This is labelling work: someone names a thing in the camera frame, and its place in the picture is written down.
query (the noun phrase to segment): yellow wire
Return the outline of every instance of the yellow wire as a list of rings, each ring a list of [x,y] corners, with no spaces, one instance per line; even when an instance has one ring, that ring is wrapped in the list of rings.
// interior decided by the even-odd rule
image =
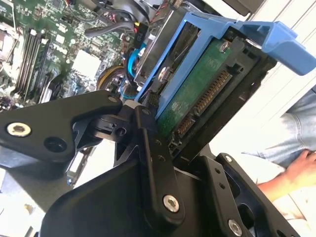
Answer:
[[[115,70],[117,69],[123,69],[124,67],[122,66],[117,66],[117,67],[114,67],[112,69],[110,69],[108,72],[106,72],[104,74],[104,76],[100,79],[99,83],[97,84],[97,89],[99,90],[101,88],[101,85],[103,84],[103,82],[106,80],[106,78],[112,73],[114,72]]]

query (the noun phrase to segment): silver screw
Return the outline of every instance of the silver screw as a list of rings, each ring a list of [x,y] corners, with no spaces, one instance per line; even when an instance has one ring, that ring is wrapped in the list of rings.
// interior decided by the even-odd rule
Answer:
[[[147,114],[147,115],[150,114],[150,112],[148,110],[146,110],[146,109],[142,109],[142,111],[143,111],[144,114]]]
[[[15,137],[26,137],[31,133],[31,128],[25,123],[13,122],[6,128],[7,132]]]
[[[116,98],[114,98],[113,96],[109,96],[108,97],[110,101],[116,103],[118,100]]]
[[[227,41],[225,41],[220,47],[219,47],[219,51],[221,53],[224,53],[226,51],[226,49],[228,49],[229,47],[229,43]]]
[[[231,229],[231,231],[235,234],[235,236],[242,235],[242,230],[235,220],[229,220],[228,226]]]
[[[172,195],[166,195],[163,197],[163,205],[171,212],[179,211],[178,200]]]
[[[225,159],[230,163],[230,162],[233,162],[233,159],[230,158],[229,156],[225,156]]]

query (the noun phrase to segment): person's leg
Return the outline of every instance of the person's leg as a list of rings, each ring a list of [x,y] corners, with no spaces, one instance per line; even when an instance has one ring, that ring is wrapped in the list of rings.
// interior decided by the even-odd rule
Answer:
[[[254,139],[257,146],[245,154],[268,159],[285,168],[304,149],[316,151],[316,93],[310,90],[280,119],[265,126]]]

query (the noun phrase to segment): person's arm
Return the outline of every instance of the person's arm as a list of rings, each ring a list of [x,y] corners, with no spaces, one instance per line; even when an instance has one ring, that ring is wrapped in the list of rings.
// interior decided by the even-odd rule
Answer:
[[[292,191],[312,185],[316,185],[316,154],[305,150],[284,173],[258,187],[270,201],[274,201]]]
[[[258,187],[270,201],[274,201],[296,190],[294,185],[287,179],[285,173],[280,174],[267,183],[258,185]]]

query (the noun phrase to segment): motherboard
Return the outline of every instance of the motherboard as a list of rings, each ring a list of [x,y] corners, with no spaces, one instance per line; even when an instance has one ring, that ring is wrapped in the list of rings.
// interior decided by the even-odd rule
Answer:
[[[101,15],[90,3],[0,0],[0,97],[6,97],[4,101],[10,95],[14,104],[27,106],[94,91],[100,74],[122,63],[131,37],[124,32],[87,37],[86,29],[115,21],[113,14]]]

